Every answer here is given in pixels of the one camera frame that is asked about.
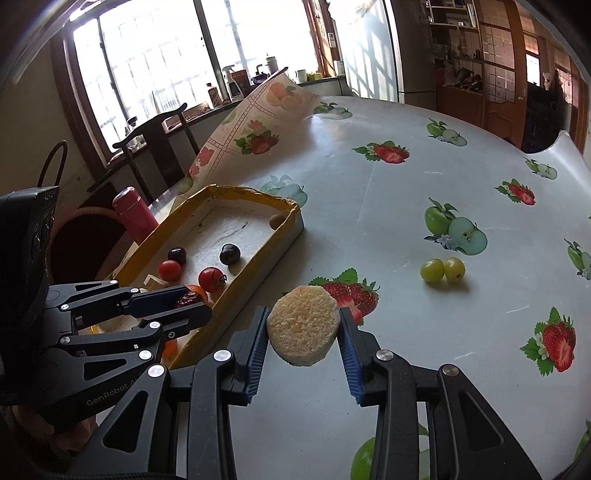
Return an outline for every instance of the window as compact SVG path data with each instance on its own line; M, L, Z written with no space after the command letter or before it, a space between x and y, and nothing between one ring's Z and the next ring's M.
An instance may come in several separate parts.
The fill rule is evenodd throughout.
M527 81L540 86L540 61L529 53L525 54L527 64Z
M76 11L64 30L82 78L76 89L88 98L86 115L96 119L109 158L112 144L125 138L127 119L141 124L157 109L207 102L207 83L224 92L215 68L234 65L250 78L268 56L292 76L319 68L302 0L281 0L280 8L276 0L256 8L248 0L102 0Z

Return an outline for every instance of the red cherry tomato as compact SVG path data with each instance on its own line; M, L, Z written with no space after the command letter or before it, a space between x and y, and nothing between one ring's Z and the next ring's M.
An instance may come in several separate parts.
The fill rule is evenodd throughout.
M226 276L219 268L207 267L198 277L199 285L206 291L215 292L226 285Z
M158 266L158 274L164 281L176 281L181 277L183 267L174 260L165 260Z
M203 301L207 303L207 292L199 285L187 285L187 288L198 295L201 295Z

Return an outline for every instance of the round bread slice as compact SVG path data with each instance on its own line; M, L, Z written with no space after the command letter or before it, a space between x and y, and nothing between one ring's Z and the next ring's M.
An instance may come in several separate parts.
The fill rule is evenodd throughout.
M277 300L267 318L274 350L297 367L322 360L335 341L340 314L336 300L322 287L297 287Z

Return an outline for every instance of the wooden chair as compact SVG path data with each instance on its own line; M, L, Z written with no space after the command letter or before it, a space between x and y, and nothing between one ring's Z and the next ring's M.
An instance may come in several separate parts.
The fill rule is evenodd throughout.
M122 141L114 143L113 148L121 148L123 150L125 154L125 161L119 162L121 164L117 165L117 167L119 168L115 167L111 171L107 172L103 176L103 178L101 178L95 185L98 186L102 184L104 181L107 181L108 178L110 178L113 175L113 173L120 170L124 165L128 164L136 180L138 181L138 184L142 189L142 192L145 194L145 197L148 200L148 204L154 201L154 195L152 195L148 186L146 185L144 178L139 172L135 160L131 152L129 151L129 148L127 147L129 141L132 138L135 138L139 135L144 136L147 148L152 154L152 157L154 158L154 161L156 162L156 165L160 173L162 174L162 177L164 178L164 181L166 182L168 188L170 188L179 180L181 180L185 176L185 173L183 172L181 165L178 163L177 156L174 154L174 150L170 145L170 141L168 140L167 134L164 133L164 129L162 128L162 122L164 122L167 118L170 118L174 115L178 115L183 129L187 134L189 142L193 147L193 151L195 152L195 155L197 155L199 153L199 146L197 145L195 137L189 129L189 125L187 124L187 121L185 120L185 117L183 115L183 111L186 108L187 104L184 103L176 110L160 113L159 115L156 115L147 122L144 122L140 126L134 128L131 131L131 133L127 135L127 137L125 137Z

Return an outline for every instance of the shallow tray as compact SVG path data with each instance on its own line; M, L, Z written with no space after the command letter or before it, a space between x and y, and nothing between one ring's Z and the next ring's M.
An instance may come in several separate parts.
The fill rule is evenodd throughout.
M280 213L285 222L273 231L269 217ZM302 231L300 207L292 200L247 187L209 185L164 219L123 266L116 279L121 286L143 287L148 274L158 275L158 264L173 247L187 251L187 264L176 283L197 284L206 267L217 267L228 280L214 301L212 319L201 329L178 339L179 354L171 367L196 363L208 353L246 301ZM232 243L241 259L229 267L219 261L222 245ZM122 328L129 328L122 322Z

